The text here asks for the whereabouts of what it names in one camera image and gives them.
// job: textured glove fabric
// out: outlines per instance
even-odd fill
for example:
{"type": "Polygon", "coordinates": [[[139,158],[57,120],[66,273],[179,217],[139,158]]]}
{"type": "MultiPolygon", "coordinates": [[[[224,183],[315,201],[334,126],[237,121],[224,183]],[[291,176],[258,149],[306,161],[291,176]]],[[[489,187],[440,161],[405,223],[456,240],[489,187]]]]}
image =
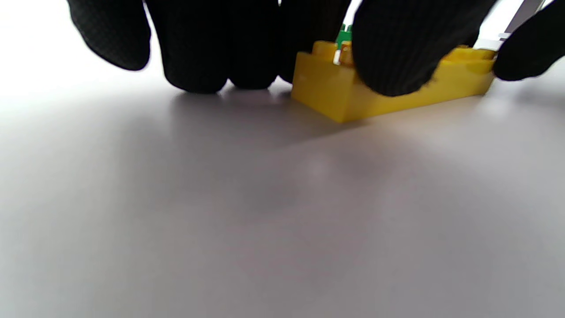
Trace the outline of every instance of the textured glove fabric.
{"type": "Polygon", "coordinates": [[[502,44],[494,74],[502,80],[539,76],[565,55],[565,1],[554,0],[502,44]]]}
{"type": "Polygon", "coordinates": [[[399,96],[431,80],[440,59],[479,29],[495,0],[365,0],[353,60],[376,92],[399,96]]]}
{"type": "MultiPolygon", "coordinates": [[[[214,93],[229,78],[267,88],[292,80],[299,50],[334,40],[350,0],[146,0],[167,80],[188,92],[214,93]]],[[[150,28],[142,0],[68,0],[87,46],[126,70],[149,60],[150,28]]]]}

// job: finger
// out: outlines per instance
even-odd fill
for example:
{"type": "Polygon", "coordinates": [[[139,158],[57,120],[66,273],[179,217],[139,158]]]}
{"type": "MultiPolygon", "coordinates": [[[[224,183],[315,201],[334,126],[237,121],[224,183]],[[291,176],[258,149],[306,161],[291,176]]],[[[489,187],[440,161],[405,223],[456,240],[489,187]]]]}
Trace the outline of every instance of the finger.
{"type": "Polygon", "coordinates": [[[317,40],[335,41],[351,0],[283,0],[279,75],[291,83],[299,51],[312,52],[317,40]]]}
{"type": "Polygon", "coordinates": [[[494,63],[502,80],[522,80],[543,74],[565,55],[562,38],[565,1],[555,0],[522,24],[504,41],[494,63]]]}
{"type": "Polygon", "coordinates": [[[228,78],[222,0],[146,0],[159,38],[165,77],[192,93],[215,93],[228,78]]]}
{"type": "Polygon", "coordinates": [[[227,12],[229,79],[244,89],[269,87],[278,72],[278,1],[230,0],[227,12]]]}
{"type": "Polygon", "coordinates": [[[68,0],[71,19],[86,45],[126,70],[149,60],[151,30],[141,0],[68,0]]]}
{"type": "Polygon", "coordinates": [[[441,58],[478,30],[495,0],[365,0],[353,22],[353,60],[377,93],[399,96],[431,80],[441,58]]]}

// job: lego brick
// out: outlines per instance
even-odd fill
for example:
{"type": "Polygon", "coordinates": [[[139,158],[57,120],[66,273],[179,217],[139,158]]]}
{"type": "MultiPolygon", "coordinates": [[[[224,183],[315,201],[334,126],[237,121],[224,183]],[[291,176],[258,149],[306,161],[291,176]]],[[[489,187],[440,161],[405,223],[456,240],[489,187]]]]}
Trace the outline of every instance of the lego brick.
{"type": "Polygon", "coordinates": [[[340,34],[337,35],[337,39],[336,39],[338,50],[341,50],[341,43],[343,41],[351,41],[351,26],[350,25],[347,25],[347,29],[346,29],[345,24],[341,25],[340,34]]]}
{"type": "Polygon", "coordinates": [[[336,50],[335,43],[317,41],[312,54],[297,54],[291,96],[340,123],[482,95],[494,79],[496,52],[459,47],[442,59],[432,81],[421,90],[388,97],[361,82],[353,67],[351,42],[344,42],[340,61],[333,63],[336,50]]]}

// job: lego stud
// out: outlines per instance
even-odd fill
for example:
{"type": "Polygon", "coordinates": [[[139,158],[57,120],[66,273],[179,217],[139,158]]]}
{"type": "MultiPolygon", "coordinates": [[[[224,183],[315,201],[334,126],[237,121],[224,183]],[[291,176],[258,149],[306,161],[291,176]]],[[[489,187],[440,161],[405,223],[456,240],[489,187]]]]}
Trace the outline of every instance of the lego stud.
{"type": "Polygon", "coordinates": [[[351,41],[341,43],[340,64],[346,66],[353,65],[353,52],[351,51],[351,41]]]}
{"type": "Polygon", "coordinates": [[[333,57],[336,55],[337,44],[329,41],[316,41],[314,42],[314,48],[312,49],[312,55],[319,57],[320,59],[333,62],[333,57]]]}

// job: white surface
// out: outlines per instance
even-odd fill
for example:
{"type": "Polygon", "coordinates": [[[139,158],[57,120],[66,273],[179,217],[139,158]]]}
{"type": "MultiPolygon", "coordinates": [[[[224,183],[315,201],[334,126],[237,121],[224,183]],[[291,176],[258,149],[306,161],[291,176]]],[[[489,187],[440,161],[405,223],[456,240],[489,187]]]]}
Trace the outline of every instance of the white surface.
{"type": "Polygon", "coordinates": [[[563,316],[563,63],[339,126],[285,84],[120,71],[36,10],[0,33],[0,317],[563,316]]]}

